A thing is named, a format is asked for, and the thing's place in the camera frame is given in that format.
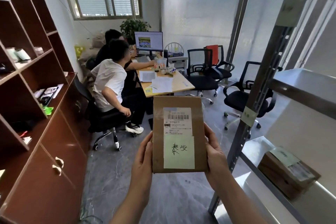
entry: red pen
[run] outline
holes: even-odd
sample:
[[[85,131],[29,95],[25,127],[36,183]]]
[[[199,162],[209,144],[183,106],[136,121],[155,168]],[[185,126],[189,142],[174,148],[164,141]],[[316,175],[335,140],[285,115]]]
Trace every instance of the red pen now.
[[[24,137],[27,133],[28,133],[28,131],[24,131],[24,132],[22,133],[22,135],[20,135],[20,137],[21,137],[21,138]]]

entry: computer monitor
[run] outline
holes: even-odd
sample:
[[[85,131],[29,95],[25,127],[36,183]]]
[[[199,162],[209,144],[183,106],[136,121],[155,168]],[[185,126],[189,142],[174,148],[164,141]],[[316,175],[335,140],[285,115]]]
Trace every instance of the computer monitor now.
[[[137,50],[163,52],[162,32],[134,32]]]

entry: shoe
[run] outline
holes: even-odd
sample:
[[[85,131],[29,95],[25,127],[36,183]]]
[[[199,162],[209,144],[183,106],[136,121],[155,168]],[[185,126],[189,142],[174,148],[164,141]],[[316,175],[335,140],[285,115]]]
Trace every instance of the shoe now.
[[[143,127],[140,127],[139,125],[132,125],[131,122],[128,122],[125,124],[125,129],[128,132],[141,134],[144,131]]]

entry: black hair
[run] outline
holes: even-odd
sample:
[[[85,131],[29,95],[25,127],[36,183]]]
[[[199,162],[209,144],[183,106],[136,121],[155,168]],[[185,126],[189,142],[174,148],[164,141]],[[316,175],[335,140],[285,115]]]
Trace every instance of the black hair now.
[[[106,44],[108,44],[111,41],[111,39],[118,39],[121,36],[122,34],[119,31],[115,29],[109,29],[108,31],[105,32]]]
[[[125,57],[126,51],[128,51],[129,45],[125,40],[111,39],[108,43],[108,52],[111,59],[119,61]]]

